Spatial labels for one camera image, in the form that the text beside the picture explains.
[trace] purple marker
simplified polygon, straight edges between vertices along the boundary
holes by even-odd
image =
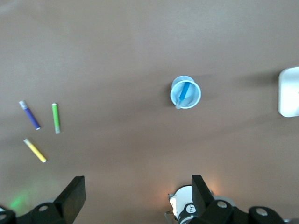
[[[21,105],[22,109],[25,111],[25,113],[27,114],[27,116],[29,117],[31,123],[33,124],[33,126],[36,128],[36,130],[41,129],[41,126],[39,125],[39,123],[37,122],[36,118],[33,116],[31,110],[29,109],[29,107],[27,106],[27,104],[25,103],[24,100],[20,101],[19,104]]]

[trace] white object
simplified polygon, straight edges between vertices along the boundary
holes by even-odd
[[[179,190],[177,190],[174,196],[170,198],[169,202],[173,207],[174,216],[178,219],[185,206],[189,203],[193,203],[192,186],[188,185],[181,187]]]
[[[299,67],[279,74],[278,111],[287,118],[299,116]]]
[[[174,105],[177,105],[178,99],[182,93],[185,82],[191,83],[186,93],[185,99],[181,102],[180,108],[189,109],[194,107],[201,98],[201,89],[195,81],[189,76],[177,77],[171,85],[170,98]]]

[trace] green marker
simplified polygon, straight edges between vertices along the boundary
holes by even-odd
[[[57,103],[52,104],[52,111],[53,111],[53,118],[54,118],[54,126],[55,126],[55,133],[60,133],[60,124],[59,124],[59,114],[58,114],[58,105]]]

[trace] marker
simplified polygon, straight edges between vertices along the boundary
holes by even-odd
[[[33,124],[33,126],[35,127],[35,129],[36,130],[41,129],[41,126],[37,122],[36,118],[33,116],[33,113],[31,112],[31,110],[29,109],[29,107],[27,106],[25,101],[24,100],[20,101],[19,104],[21,105],[22,109],[25,111],[25,113],[29,117],[29,119],[30,119],[31,123]]]
[[[53,118],[54,118],[54,127],[55,133],[60,133],[60,123],[59,123],[59,113],[58,113],[58,105],[57,103],[52,104]]]
[[[189,86],[190,86],[190,83],[185,82],[184,87],[183,87],[182,92],[181,92],[181,95],[179,96],[178,101],[177,101],[177,105],[176,105],[177,109],[181,109],[182,102],[185,99],[185,96],[186,96],[186,93],[189,89]]]
[[[29,141],[29,139],[25,139],[24,143],[31,149],[31,151],[39,158],[40,161],[46,162],[47,159],[41,154],[40,151]]]

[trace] screw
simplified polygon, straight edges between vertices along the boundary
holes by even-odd
[[[40,207],[38,210],[39,211],[46,211],[48,209],[47,205],[43,205],[42,207]]]
[[[0,220],[3,220],[3,219],[5,219],[6,218],[6,215],[5,214],[1,214],[0,215]]]
[[[267,216],[268,215],[268,213],[266,212],[266,210],[262,209],[262,208],[256,209],[256,212],[257,212],[257,214],[259,214],[261,216]]]
[[[222,201],[217,202],[217,205],[218,205],[218,207],[223,208],[223,209],[228,207],[228,205]]]

